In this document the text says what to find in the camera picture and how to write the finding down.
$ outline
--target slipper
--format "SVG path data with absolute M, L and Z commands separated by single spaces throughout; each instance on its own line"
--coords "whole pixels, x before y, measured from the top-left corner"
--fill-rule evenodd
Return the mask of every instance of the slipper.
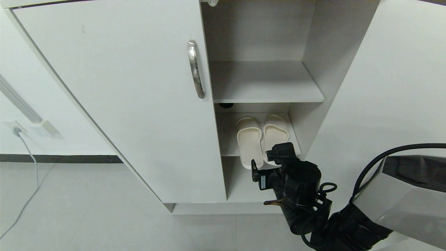
M 244 117 L 235 124 L 240 160 L 246 169 L 251 169 L 251 160 L 255 160 L 257 168 L 263 166 L 260 140 L 262 131 L 259 124 L 251 117 Z
M 289 132 L 288 124 L 285 119 L 279 115 L 270 114 L 266 117 L 265 127 L 263 128 L 264 140 L 264 153 L 263 160 L 273 166 L 279 166 L 274 163 L 274 161 L 268 162 L 268 157 L 266 156 L 266 151 L 271 150 L 274 145 L 288 142 Z

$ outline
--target wall light switch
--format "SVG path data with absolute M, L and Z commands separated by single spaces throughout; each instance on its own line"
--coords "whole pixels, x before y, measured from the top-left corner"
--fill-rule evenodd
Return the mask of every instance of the wall light switch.
M 42 137 L 52 137 L 58 134 L 56 128 L 54 128 L 48 120 L 44 120 L 38 124 L 30 124 L 29 127 L 37 133 L 37 135 Z

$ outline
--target gray cable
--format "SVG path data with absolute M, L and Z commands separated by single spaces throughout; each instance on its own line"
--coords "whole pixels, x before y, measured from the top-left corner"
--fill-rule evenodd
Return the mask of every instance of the gray cable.
M 25 210 L 26 206 L 28 205 L 28 203 L 31 201 L 31 199 L 34 197 L 34 195 L 36 195 L 37 191 L 39 191 L 39 176 L 37 175 L 37 161 L 36 158 L 34 158 L 34 155 L 31 153 L 31 151 L 28 148 L 28 145 L 26 144 L 25 140 L 23 140 L 23 138 L 20 136 L 20 134 L 16 134 L 17 137 L 19 137 L 22 142 L 24 143 L 26 150 L 28 150 L 29 155 L 31 156 L 31 158 L 33 158 L 34 161 L 34 166 L 36 168 L 36 182 L 37 182 L 37 188 L 36 191 L 33 193 L 33 195 L 29 198 L 29 200 L 25 203 L 25 205 L 23 206 L 22 210 L 19 213 L 19 216 L 17 216 L 16 221 L 14 222 L 14 224 L 12 224 L 12 226 L 10 228 L 8 228 L 8 230 L 6 230 L 6 232 L 4 232 L 1 236 L 0 236 L 0 240 L 3 238 L 3 236 L 8 233 L 12 227 L 15 226 L 15 224 L 19 221 L 20 217 L 22 216 L 23 211 Z

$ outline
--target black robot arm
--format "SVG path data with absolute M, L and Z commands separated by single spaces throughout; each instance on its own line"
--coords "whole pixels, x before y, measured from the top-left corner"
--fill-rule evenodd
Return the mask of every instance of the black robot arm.
M 281 166 L 258 170 L 252 160 L 252 181 L 258 182 L 260 190 L 274 190 L 276 200 L 264 205 L 280 206 L 291 232 L 300 235 L 309 247 L 317 251 L 365 251 L 392 232 L 370 221 L 352 203 L 329 218 L 332 201 L 326 195 L 337 185 L 320 185 L 322 175 L 317 165 L 296 157 L 292 143 L 277 144 L 266 153 L 268 161 Z M 308 233 L 312 233 L 310 241 L 305 237 Z

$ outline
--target plug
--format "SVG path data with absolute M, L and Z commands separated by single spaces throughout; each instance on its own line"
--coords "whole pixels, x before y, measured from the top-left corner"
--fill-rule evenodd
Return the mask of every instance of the plug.
M 20 134 L 22 132 L 22 129 L 18 128 L 17 126 L 12 128 L 12 134 L 16 135 L 17 137 L 20 137 Z

